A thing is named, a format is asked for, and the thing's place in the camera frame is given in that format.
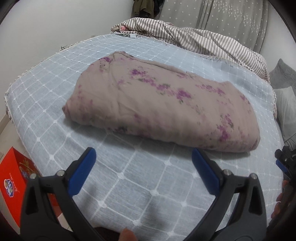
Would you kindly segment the left hand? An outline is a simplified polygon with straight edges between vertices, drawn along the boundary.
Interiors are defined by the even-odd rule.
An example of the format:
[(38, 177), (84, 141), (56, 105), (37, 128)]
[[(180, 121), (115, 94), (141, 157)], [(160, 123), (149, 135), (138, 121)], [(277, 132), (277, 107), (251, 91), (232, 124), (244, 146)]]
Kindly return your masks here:
[(118, 241), (138, 241), (133, 231), (125, 228), (121, 231)]

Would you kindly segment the right hand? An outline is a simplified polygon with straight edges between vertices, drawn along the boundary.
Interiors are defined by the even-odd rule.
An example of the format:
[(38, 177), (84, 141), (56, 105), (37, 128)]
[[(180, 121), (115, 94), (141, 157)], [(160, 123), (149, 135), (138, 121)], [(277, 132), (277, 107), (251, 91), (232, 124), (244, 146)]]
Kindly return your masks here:
[[(285, 187), (289, 184), (287, 180), (283, 180), (282, 182), (282, 190), (285, 190)], [(283, 198), (283, 192), (277, 197), (276, 205), (274, 207), (273, 213), (271, 214), (271, 219), (274, 219), (280, 213), (280, 204)]]

